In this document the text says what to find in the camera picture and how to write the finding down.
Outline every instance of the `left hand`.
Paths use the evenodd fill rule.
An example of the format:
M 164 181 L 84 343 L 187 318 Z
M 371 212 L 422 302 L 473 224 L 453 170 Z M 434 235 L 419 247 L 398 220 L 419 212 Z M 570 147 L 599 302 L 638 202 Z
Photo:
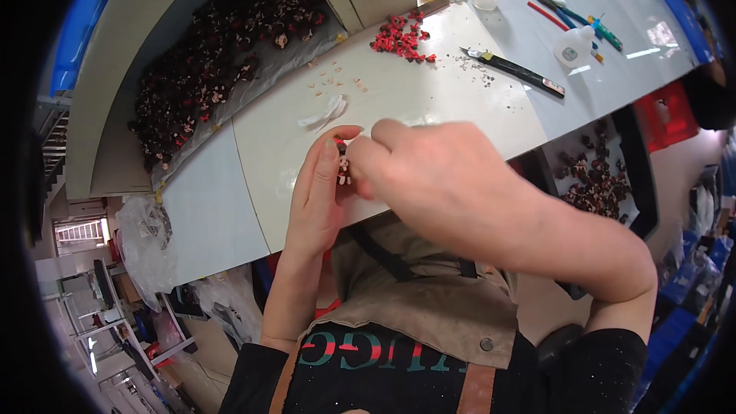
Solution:
M 333 138 L 351 140 L 361 131 L 363 128 L 357 125 L 336 126 L 312 144 L 291 195 L 284 251 L 312 259 L 335 244 L 342 227 L 343 208 L 338 201 L 341 198 L 336 196 L 339 153 Z

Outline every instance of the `workbench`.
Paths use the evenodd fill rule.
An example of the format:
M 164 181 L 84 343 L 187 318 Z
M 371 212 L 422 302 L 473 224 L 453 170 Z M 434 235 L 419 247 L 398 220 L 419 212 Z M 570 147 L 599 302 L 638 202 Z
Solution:
M 178 282 L 283 249 L 291 191 L 318 136 L 298 127 L 297 120 L 322 112 L 332 95 L 342 93 L 348 104 L 327 128 L 354 123 L 370 133 L 384 117 L 409 125 L 468 120 L 504 159 L 511 159 L 630 104 L 695 66 L 684 33 L 662 1 L 566 0 L 568 8 L 584 16 L 605 12 L 604 23 L 624 47 L 620 53 L 599 41 L 603 64 L 590 57 L 587 66 L 567 69 L 551 51 L 562 30 L 527 1 L 499 0 L 492 12 L 452 4 L 430 16 L 422 30 L 431 37 L 419 52 L 436 53 L 435 65 L 371 51 L 368 44 L 378 26 L 366 29 L 311 67 L 294 70 L 224 123 L 161 192 L 179 253 Z M 481 70 L 462 58 L 461 45 L 487 48 L 561 84 L 565 99 L 490 67 Z M 353 197 L 343 224 L 386 210 L 380 202 Z

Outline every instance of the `red pencil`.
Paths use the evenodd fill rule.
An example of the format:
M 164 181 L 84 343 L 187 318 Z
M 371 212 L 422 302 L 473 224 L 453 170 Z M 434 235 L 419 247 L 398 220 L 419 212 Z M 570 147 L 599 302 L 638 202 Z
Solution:
M 570 28 L 568 28 L 566 25 L 564 25 L 563 23 L 560 23 L 557 20 L 557 18 L 555 18 L 554 16 L 548 14 L 546 11 L 542 10 L 542 8 L 539 7 L 537 4 L 535 4 L 533 2 L 527 2 L 526 4 L 529 5 L 530 7 L 532 7 L 534 10 L 537 10 L 539 13 L 547 16 L 547 18 L 549 18 L 549 20 L 552 23 L 555 23 L 556 25 L 558 25 L 560 28 L 562 28 L 563 31 L 569 31 L 570 30 Z

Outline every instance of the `metal button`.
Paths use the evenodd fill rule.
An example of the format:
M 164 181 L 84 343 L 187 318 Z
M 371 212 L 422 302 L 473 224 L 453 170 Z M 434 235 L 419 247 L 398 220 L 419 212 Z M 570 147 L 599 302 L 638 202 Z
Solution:
M 488 337 L 484 337 L 481 339 L 481 349 L 484 352 L 490 352 L 493 350 L 493 341 L 489 339 Z

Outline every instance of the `staircase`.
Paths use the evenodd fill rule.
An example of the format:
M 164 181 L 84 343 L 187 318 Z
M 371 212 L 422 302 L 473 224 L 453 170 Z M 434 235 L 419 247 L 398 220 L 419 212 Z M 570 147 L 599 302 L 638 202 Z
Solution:
M 54 111 L 46 119 L 41 133 L 46 131 L 43 141 L 43 177 L 46 183 L 46 201 L 56 196 L 66 182 L 64 161 L 66 158 L 66 126 L 69 111 Z

